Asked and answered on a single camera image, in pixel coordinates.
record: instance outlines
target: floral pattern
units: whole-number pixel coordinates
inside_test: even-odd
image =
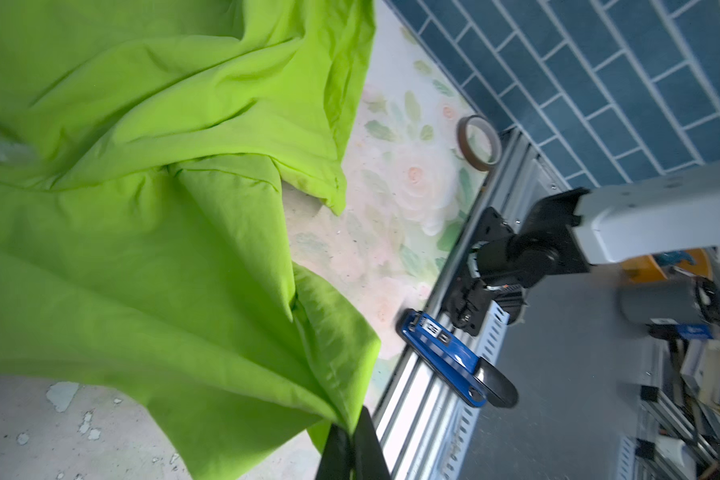
[[[347,208],[335,216],[286,186],[294,261],[341,291],[382,339],[369,408],[404,347],[398,312],[423,306],[484,179],[458,154],[456,124],[472,113],[378,2],[376,48],[342,162]]]

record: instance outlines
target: white grout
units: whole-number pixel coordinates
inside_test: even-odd
[[[595,111],[592,112],[591,114],[585,116],[584,118],[586,119],[586,121],[592,120],[592,119],[595,118],[597,115],[603,113],[605,110],[610,110],[610,108],[611,108],[612,106],[613,106],[613,105],[608,104],[608,105],[606,105],[605,107],[598,108],[597,110],[595,110]]]
[[[429,22],[432,20],[432,16],[428,16],[426,20],[424,20],[424,24],[420,27],[419,30],[416,31],[419,35],[422,34],[422,32],[426,29],[427,26],[429,26]]]
[[[550,143],[552,140],[556,140],[556,139],[557,139],[557,136],[549,137],[547,140],[544,140],[543,142],[539,143],[537,146],[538,146],[538,148],[542,148],[546,144]]]
[[[568,175],[566,178],[563,178],[563,180],[568,181],[568,180],[570,180],[570,179],[572,179],[572,178],[576,178],[576,177],[578,177],[579,175],[582,175],[582,174],[585,174],[585,173],[586,173],[586,172],[585,172],[584,170],[579,170],[579,171],[577,171],[575,174],[570,174],[570,175]]]
[[[515,30],[514,32],[510,33],[508,37],[506,37],[497,47],[496,52],[501,52],[504,50],[504,47],[507,46],[509,42],[512,42],[512,38],[515,38],[518,35],[518,31]]]
[[[692,122],[689,123],[688,125],[683,125],[683,126],[682,126],[682,129],[683,129],[683,130],[690,130],[690,129],[694,128],[694,127],[698,127],[698,126],[701,125],[701,124],[705,124],[706,122],[708,122],[708,121],[710,121],[710,120],[714,120],[714,119],[718,118],[719,116],[720,116],[720,113],[715,112],[715,113],[713,113],[713,114],[707,115],[706,117],[701,117],[699,120],[692,121]]]
[[[694,160],[703,162],[704,160],[701,158],[701,154],[699,153],[696,146],[693,144],[691,139],[688,137],[688,134],[682,129],[680,126],[680,122],[677,121],[677,118],[675,118],[675,115],[672,113],[670,108],[667,106],[666,102],[664,101],[664,97],[661,96],[661,93],[659,92],[658,88],[651,82],[650,78],[648,78],[648,74],[645,72],[645,69],[643,69],[643,65],[640,64],[640,62],[637,60],[637,57],[634,55],[634,53],[629,50],[626,47],[626,40],[624,40],[624,36],[622,36],[621,32],[618,28],[614,25],[614,23],[610,20],[608,15],[605,13],[605,11],[602,9],[600,4],[597,0],[590,0],[590,4],[593,6],[597,14],[600,16],[600,18],[603,20],[603,23],[605,24],[606,28],[610,31],[610,34],[613,35],[616,42],[624,48],[624,53],[626,54],[626,59],[629,61],[629,63],[632,65],[632,68],[637,73],[637,76],[640,78],[640,80],[643,81],[643,84],[646,88],[648,88],[648,91],[651,93],[651,96],[653,97],[653,100],[656,102],[656,104],[659,106],[659,109],[664,113],[664,117],[666,120],[670,122],[670,125],[672,125],[672,128],[674,129],[675,133],[680,136],[680,140],[682,141],[682,144],[685,145],[686,149],[691,153],[691,157],[693,157]]]
[[[508,87],[506,87],[504,90],[501,91],[501,93],[499,93],[499,97],[505,96],[506,94],[508,94],[510,92],[510,90],[512,90],[513,88],[515,88],[517,86],[518,86],[518,82],[510,83]]]
[[[546,62],[547,60],[550,59],[550,57],[551,57],[552,55],[554,55],[554,54],[556,54],[557,52],[559,52],[559,51],[560,51],[565,45],[567,45],[567,44],[568,44],[568,42],[566,42],[565,40],[563,40],[562,42],[560,42],[560,43],[558,43],[557,45],[555,45],[554,48],[552,48],[552,50],[549,50],[543,57],[541,57],[541,59]]]
[[[591,68],[592,65],[588,63],[588,61],[584,58],[584,54],[582,54],[581,50],[579,50],[579,47],[571,40],[570,34],[560,22],[552,8],[550,8],[550,6],[547,4],[547,1],[538,0],[538,3],[544,10],[544,12],[547,13],[547,17],[549,17],[554,26],[557,27],[557,30],[560,32],[560,34],[563,35],[563,38],[568,41],[568,43],[570,44],[570,50],[574,53],[574,56],[578,59],[578,61],[584,66],[589,65]],[[605,87],[603,81],[600,80],[600,77],[595,74],[592,74],[590,78],[592,78],[592,81],[595,82],[595,85],[597,85],[600,92],[605,96],[605,100],[607,100],[608,103],[613,105],[616,116],[626,126],[626,129],[630,132],[632,138],[635,139],[637,144],[643,148],[646,155],[648,156],[648,160],[650,160],[653,167],[656,168],[656,170],[661,174],[664,171],[663,167],[661,166],[661,164],[659,164],[659,161],[656,159],[656,157],[653,156],[653,152],[646,146],[646,143],[645,141],[643,141],[643,138],[640,136],[640,134],[637,133],[637,129],[635,129],[634,125],[632,125],[632,122],[626,117],[626,115],[624,115],[624,111],[621,109],[621,106],[616,103],[616,101],[614,100],[614,96],[610,94],[610,91],[608,91],[608,89]]]
[[[720,96],[718,95],[717,90],[715,90],[712,86],[710,79],[706,76],[704,69],[701,68],[699,59],[693,54],[693,50],[691,50],[690,45],[688,45],[688,41],[686,41],[686,38],[682,35],[680,29],[677,27],[677,24],[675,24],[674,21],[669,20],[664,5],[658,0],[650,0],[650,2],[659,13],[659,17],[666,27],[666,30],[670,33],[670,36],[675,41],[675,44],[680,49],[683,56],[688,59],[688,65],[691,68],[691,72],[693,72],[694,76],[696,76],[696,80],[699,81],[702,90],[712,101],[712,105],[715,107],[715,110],[720,112]]]
[[[686,65],[688,65],[688,61],[687,61],[687,60],[683,60],[682,62],[679,62],[679,63],[675,64],[673,67],[670,67],[669,69],[665,70],[664,72],[661,72],[661,73],[658,74],[657,76],[653,77],[653,78],[651,79],[651,81],[652,81],[653,83],[661,82],[664,78],[669,77],[670,75],[672,75],[673,73],[677,72],[678,70],[680,70],[681,68],[685,67]]]
[[[454,5],[456,5],[456,7],[460,9],[460,11],[461,11],[462,14],[464,14],[465,16],[468,15],[468,14],[466,13],[466,11],[464,10],[464,7],[461,5],[461,3],[459,3],[458,0],[454,0]],[[527,100],[530,102],[530,104],[531,104],[532,106],[536,107],[536,110],[537,110],[538,115],[541,116],[542,120],[544,120],[544,122],[547,124],[547,127],[548,127],[550,130],[552,130],[553,136],[557,136],[557,137],[558,137],[558,140],[560,140],[560,142],[563,144],[563,146],[565,147],[565,149],[568,150],[568,153],[570,154],[570,156],[571,156],[574,160],[576,160],[576,162],[578,163],[578,165],[579,165],[582,169],[584,169],[584,170],[586,171],[587,177],[589,177],[590,180],[592,180],[592,183],[593,183],[595,186],[599,187],[599,186],[600,186],[600,183],[595,179],[595,177],[592,176],[592,173],[589,172],[588,169],[584,166],[584,162],[582,162],[581,159],[579,158],[579,156],[576,155],[576,153],[574,152],[574,149],[572,149],[572,148],[570,147],[570,145],[568,144],[567,140],[566,140],[565,138],[563,138],[562,135],[560,135],[560,131],[557,129],[557,125],[555,125],[551,120],[549,120],[549,118],[547,117],[547,114],[546,114],[543,110],[541,110],[540,108],[538,108],[538,104],[536,103],[536,101],[533,99],[533,97],[530,96],[530,94],[528,93],[528,90],[525,89],[525,86],[524,86],[521,82],[518,81],[517,76],[514,74],[514,72],[512,72],[512,69],[509,68],[509,65],[507,65],[507,63],[504,61],[504,59],[503,59],[501,56],[498,55],[498,53],[496,52],[496,50],[495,50],[495,49],[493,48],[493,46],[488,42],[488,40],[485,38],[485,36],[483,35],[483,33],[482,33],[478,28],[475,29],[475,33],[478,34],[478,36],[480,37],[480,40],[482,40],[483,43],[485,43],[486,47],[488,47],[488,49],[491,50],[491,53],[494,54],[494,56],[496,57],[496,60],[500,63],[500,65],[504,68],[504,70],[507,71],[507,74],[510,76],[510,78],[512,78],[512,79],[518,84],[518,85],[517,85],[518,88],[525,94],[525,96],[527,97]],[[474,65],[469,61],[469,59],[466,58],[466,55],[463,55],[463,56],[464,56],[465,60],[470,64],[470,66],[471,66],[471,67],[474,67]],[[483,76],[480,74],[480,72],[478,72],[478,77],[479,77],[480,80],[483,82],[483,84],[485,85],[486,88],[489,88],[490,91],[493,91],[493,89],[490,87],[489,83],[485,81],[485,78],[483,78]],[[507,112],[509,112],[509,109],[507,109],[507,108],[504,106],[504,102],[503,102],[503,101],[501,101],[501,106],[504,107],[504,108],[507,110]],[[531,141],[533,142],[533,138],[532,138],[530,135],[528,135],[528,139],[531,139]]]
[[[701,0],[691,0],[691,1],[688,2],[687,4],[681,6],[680,8],[678,8],[677,10],[675,10],[674,12],[672,12],[672,13],[670,14],[670,17],[671,17],[671,18],[677,18],[677,17],[681,16],[683,13],[685,13],[686,10],[688,10],[689,8],[691,8],[693,5],[699,3],[700,1],[701,1]]]
[[[690,167],[691,165],[703,165],[703,164],[700,164],[699,162],[696,162],[696,161],[687,162],[687,163],[684,163],[684,164],[682,164],[682,165],[678,165],[677,167],[667,168],[667,169],[666,169],[666,172],[667,172],[668,174],[671,174],[672,172],[676,172],[676,171],[678,171],[678,170],[682,170],[683,168],[688,168],[688,167]]]
[[[593,72],[597,72],[598,70],[601,70],[602,68],[605,68],[608,66],[609,63],[616,60],[618,57],[620,57],[624,53],[624,50],[619,50],[618,52],[612,54],[602,62],[598,63],[596,66],[592,67]]]
[[[608,2],[608,3],[605,4],[605,5],[603,5],[603,8],[604,8],[605,10],[607,10],[608,8],[613,7],[613,6],[616,4],[616,2],[618,2],[618,1],[619,1],[619,0],[610,0],[610,2]]]
[[[634,148],[632,148],[632,149],[630,149],[630,150],[627,150],[627,151],[625,151],[625,152],[623,152],[623,153],[621,153],[621,154],[615,155],[615,156],[614,156],[614,160],[621,160],[622,158],[624,158],[624,157],[629,157],[630,155],[635,154],[635,153],[637,153],[637,152],[639,152],[639,151],[642,151],[642,148],[640,148],[640,147],[634,147]]]
[[[505,17],[508,17],[508,22],[512,28],[515,28],[519,30],[519,27],[517,24],[514,23],[514,20],[510,17],[509,12],[507,12],[504,9],[504,6],[499,3],[498,0],[494,0],[494,5],[496,5],[496,8],[504,14]],[[534,60],[538,62],[539,66],[541,66],[541,69],[546,73],[547,77],[552,81],[552,84],[554,84],[555,88],[560,92],[565,92],[563,89],[563,86],[560,84],[560,82],[557,81],[557,78],[552,74],[552,71],[549,70],[549,67],[547,67],[546,63],[543,63],[541,59],[539,58],[538,53],[533,49],[530,42],[528,42],[528,39],[525,37],[525,34],[522,32],[518,32],[518,37],[522,43],[525,44],[525,47],[528,49],[528,52],[530,52],[531,56],[534,57]],[[587,132],[592,136],[592,139],[595,140],[595,143],[603,150],[603,153],[605,156],[610,160],[614,168],[616,168],[616,171],[619,172],[619,174],[626,180],[627,182],[631,182],[630,176],[627,174],[627,172],[624,171],[624,168],[619,165],[618,162],[614,161],[614,159],[611,157],[610,152],[605,146],[605,143],[600,138],[600,136],[595,133],[595,130],[592,128],[592,126],[584,119],[584,115],[581,113],[579,108],[576,106],[576,103],[571,101],[570,97],[568,95],[564,95],[565,101],[568,103],[568,106],[570,109],[574,112],[576,117],[579,119],[579,122],[584,126]]]
[[[467,77],[467,79],[464,80],[463,82],[461,82],[461,85],[460,85],[460,86],[463,88],[466,84],[469,83],[469,81],[470,81],[472,78],[474,78],[474,72],[470,73],[469,76]]]
[[[539,104],[539,108],[546,108],[547,106],[549,106],[550,103],[552,103],[553,101],[557,100],[558,98],[560,98],[562,96],[563,96],[563,93],[558,91],[556,94],[552,95],[552,97],[549,100],[545,101],[542,104]]]
[[[461,29],[461,32],[456,35],[456,38],[454,38],[454,42],[459,43],[461,41],[461,38],[469,31],[469,22],[464,26],[464,28]]]

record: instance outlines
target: metal frame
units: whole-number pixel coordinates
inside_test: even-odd
[[[536,149],[517,129],[504,134],[502,141],[502,158],[488,173],[456,247],[451,251],[424,307],[424,312],[438,319],[450,330],[453,330],[450,322],[446,318],[440,318],[442,302],[448,284],[458,269],[458,262],[469,247],[469,239],[481,213],[488,206],[503,211],[510,192],[521,177],[522,167],[528,162],[537,161],[538,158]],[[480,352],[488,345],[486,340],[490,328],[487,325],[486,322],[478,338],[472,338],[461,331],[454,334],[470,349]],[[492,363],[496,362],[500,349],[500,343],[495,343],[493,342],[492,353],[486,356]],[[446,468],[450,466],[454,473],[458,474],[461,467],[459,456],[444,451],[444,447],[450,437],[449,433],[454,433],[458,421],[469,417],[469,412],[464,412],[464,408],[461,400],[442,380],[438,379],[410,348],[406,348],[374,413],[376,434],[392,478],[430,478],[436,473],[438,462],[444,460],[443,456],[451,459],[451,462],[446,462]],[[471,430],[461,433],[462,443],[466,446]]]
[[[642,386],[640,400],[648,412],[659,421],[659,424],[691,447],[697,461],[711,465],[717,460],[715,449],[704,437],[699,435],[694,425],[659,387]]]

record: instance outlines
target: paint stain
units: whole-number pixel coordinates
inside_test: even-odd
[[[80,427],[77,429],[79,433],[86,433],[88,432],[88,428],[90,428],[90,420],[94,417],[94,411],[88,410],[85,415],[83,415],[83,423],[80,424]]]
[[[45,398],[54,404],[54,408],[58,413],[65,412],[72,403],[74,394],[80,388],[79,383],[75,382],[58,382],[50,386],[45,393]]]

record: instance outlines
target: lime green cloth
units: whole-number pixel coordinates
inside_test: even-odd
[[[378,338],[292,263],[281,179],[344,207],[373,31],[370,0],[0,0],[0,372],[122,390],[195,480],[353,430]]]

